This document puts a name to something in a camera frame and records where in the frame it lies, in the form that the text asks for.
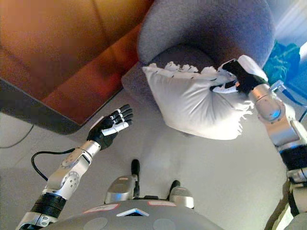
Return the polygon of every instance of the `gray armchair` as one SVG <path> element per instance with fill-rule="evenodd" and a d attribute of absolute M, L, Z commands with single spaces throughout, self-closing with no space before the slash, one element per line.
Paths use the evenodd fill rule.
<path fill-rule="evenodd" d="M 273 19 L 265 0 L 156 0 L 139 35 L 140 61 L 122 84 L 134 99 L 158 108 L 142 66 L 164 68 L 173 61 L 201 71 L 242 54 L 263 66 L 273 45 Z"/>

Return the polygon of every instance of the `brown leather sofa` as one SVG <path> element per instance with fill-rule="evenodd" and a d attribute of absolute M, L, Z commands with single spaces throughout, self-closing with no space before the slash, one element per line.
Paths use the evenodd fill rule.
<path fill-rule="evenodd" d="M 153 0 L 2 0 L 0 108 L 60 133 L 79 129 L 138 60 Z"/>

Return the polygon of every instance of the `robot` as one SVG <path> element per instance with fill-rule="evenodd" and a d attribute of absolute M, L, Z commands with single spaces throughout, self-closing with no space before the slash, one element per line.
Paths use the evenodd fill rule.
<path fill-rule="evenodd" d="M 294 109 L 284 104 L 270 89 L 261 68 L 248 56 L 241 56 L 221 66 L 236 76 L 231 89 L 222 85 L 214 92 L 245 93 L 255 104 L 259 120 L 280 153 L 291 182 L 289 204 L 295 216 L 289 229 L 307 226 L 307 132 L 295 119 Z M 132 109 L 125 105 L 99 119 L 90 129 L 87 141 L 74 149 L 49 177 L 41 196 L 27 212 L 16 230 L 221 230 L 219 226 L 194 211 L 191 192 L 171 185 L 166 199 L 140 195 L 140 163 L 133 160 L 131 175 L 117 178 L 109 187 L 105 203 L 58 221 L 66 201 L 77 189 L 93 157 L 108 148 L 118 132 L 131 126 Z"/>

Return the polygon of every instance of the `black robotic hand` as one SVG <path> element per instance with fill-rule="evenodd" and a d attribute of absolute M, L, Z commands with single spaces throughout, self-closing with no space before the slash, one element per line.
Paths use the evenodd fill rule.
<path fill-rule="evenodd" d="M 93 140 L 100 145 L 100 150 L 108 148 L 118 132 L 132 125 L 133 117 L 130 105 L 124 105 L 108 116 L 102 117 L 91 128 L 87 140 Z"/>

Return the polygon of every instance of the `orange leather surface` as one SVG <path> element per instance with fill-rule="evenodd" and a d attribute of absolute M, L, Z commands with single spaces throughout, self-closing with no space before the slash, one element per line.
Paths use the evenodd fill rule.
<path fill-rule="evenodd" d="M 82 124 L 137 61 L 153 0 L 1 0 L 1 78 Z"/>
<path fill-rule="evenodd" d="M 82 124 L 121 89 L 121 76 L 137 61 L 139 29 L 135 27 L 42 101 Z"/>

